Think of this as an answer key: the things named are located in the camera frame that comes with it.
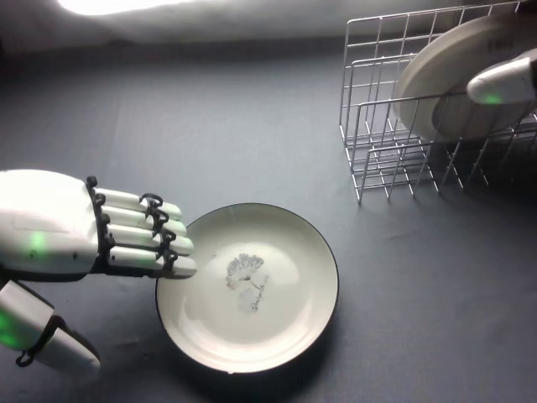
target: robotic hand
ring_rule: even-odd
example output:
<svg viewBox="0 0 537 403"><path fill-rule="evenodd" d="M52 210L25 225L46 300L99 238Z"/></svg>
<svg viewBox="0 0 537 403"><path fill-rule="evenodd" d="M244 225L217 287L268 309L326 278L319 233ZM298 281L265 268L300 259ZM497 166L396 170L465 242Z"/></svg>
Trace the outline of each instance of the robotic hand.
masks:
<svg viewBox="0 0 537 403"><path fill-rule="evenodd" d="M181 211L154 194L96 188L42 170L0 171L0 344L69 374L100 368L95 349L19 280L76 281L87 274L185 279L192 242Z"/></svg>

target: metal wire rack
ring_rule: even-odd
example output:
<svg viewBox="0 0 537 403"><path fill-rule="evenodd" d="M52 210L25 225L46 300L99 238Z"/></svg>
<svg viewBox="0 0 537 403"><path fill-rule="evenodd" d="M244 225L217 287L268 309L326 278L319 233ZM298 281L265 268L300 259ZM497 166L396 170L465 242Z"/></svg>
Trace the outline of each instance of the metal wire rack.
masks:
<svg viewBox="0 0 537 403"><path fill-rule="evenodd" d="M476 181L488 186L516 177L537 177L533 169L537 164L531 164L537 137L534 112L510 128L492 131L492 124L487 136L447 144L436 137L432 141L420 138L413 131L414 123L405 127L394 112L395 104L412 102L415 118L420 101L437 97L445 110L465 93L392 99L401 72L432 40L471 19L516 13L519 5L437 8L347 23L339 128L358 202L370 189L383 189L389 199L396 186L408 187L414 196L425 184L442 193L452 182L465 190ZM368 38L366 33L371 32L376 34Z"/></svg>

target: plate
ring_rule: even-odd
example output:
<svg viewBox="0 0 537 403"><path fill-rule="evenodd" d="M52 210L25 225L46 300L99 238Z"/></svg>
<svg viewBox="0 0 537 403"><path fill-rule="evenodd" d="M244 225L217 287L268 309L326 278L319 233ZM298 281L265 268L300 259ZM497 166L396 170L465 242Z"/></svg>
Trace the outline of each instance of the plate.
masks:
<svg viewBox="0 0 537 403"><path fill-rule="evenodd" d="M228 373L284 364L323 332L336 308L337 266L305 219L264 204L223 207L188 227L198 272L159 280L157 309L186 355Z"/></svg>
<svg viewBox="0 0 537 403"><path fill-rule="evenodd" d="M477 18L446 32L409 63L395 87L395 98L466 91L480 71L537 47L537 15L504 14ZM466 94L396 102L401 122L427 139L449 141L486 136L516 123L535 108L531 103L478 106Z"/></svg>

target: wire basket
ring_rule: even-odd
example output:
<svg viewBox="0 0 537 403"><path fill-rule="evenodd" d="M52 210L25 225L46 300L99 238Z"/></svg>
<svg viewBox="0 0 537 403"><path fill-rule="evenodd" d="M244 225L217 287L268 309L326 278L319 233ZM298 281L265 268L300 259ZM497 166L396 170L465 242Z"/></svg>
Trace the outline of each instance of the wire basket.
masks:
<svg viewBox="0 0 537 403"><path fill-rule="evenodd" d="M384 189L389 199L396 186L408 187L414 196L424 184L441 193L453 181L465 190L476 182L488 186L537 177L537 164L531 162L537 136L534 112L501 131L493 131L491 123L489 133L479 139L446 143L436 137L420 138L414 133L414 123L405 127L394 111L397 103L411 102L415 118L420 102L426 99L439 98L445 110L449 102L466 97L466 93L456 93L393 99L401 72L432 40L475 18L516 13L519 5L438 8L347 23L339 127L358 202L370 189ZM355 37L361 41L354 42Z"/></svg>

